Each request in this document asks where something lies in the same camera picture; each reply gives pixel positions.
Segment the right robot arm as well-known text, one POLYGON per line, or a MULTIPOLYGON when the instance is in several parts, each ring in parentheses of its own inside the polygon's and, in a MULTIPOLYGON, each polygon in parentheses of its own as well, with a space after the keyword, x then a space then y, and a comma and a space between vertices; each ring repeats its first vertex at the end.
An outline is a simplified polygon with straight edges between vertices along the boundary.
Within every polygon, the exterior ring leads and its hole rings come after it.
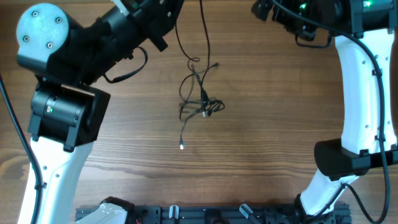
POLYGON ((317 29, 328 31, 340 58, 345 117, 340 138, 316 143, 317 171, 297 195, 290 221, 320 223, 336 218, 336 201, 370 169, 384 176, 384 221, 391 199, 388 167, 397 163, 397 137, 391 118, 390 56, 397 27, 395 0, 257 1, 252 13, 271 18, 312 47, 317 29))

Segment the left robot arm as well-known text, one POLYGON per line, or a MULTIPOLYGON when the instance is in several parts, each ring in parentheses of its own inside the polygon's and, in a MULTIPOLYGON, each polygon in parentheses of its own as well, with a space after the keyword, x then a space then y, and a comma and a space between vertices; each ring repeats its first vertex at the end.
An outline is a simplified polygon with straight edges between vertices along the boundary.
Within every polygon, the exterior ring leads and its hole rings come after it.
POLYGON ((65 223, 77 182, 110 100, 94 82, 145 40, 165 50, 181 1, 115 1, 89 27, 62 8, 40 3, 17 24, 17 62, 37 85, 28 132, 32 162, 19 223, 65 223))

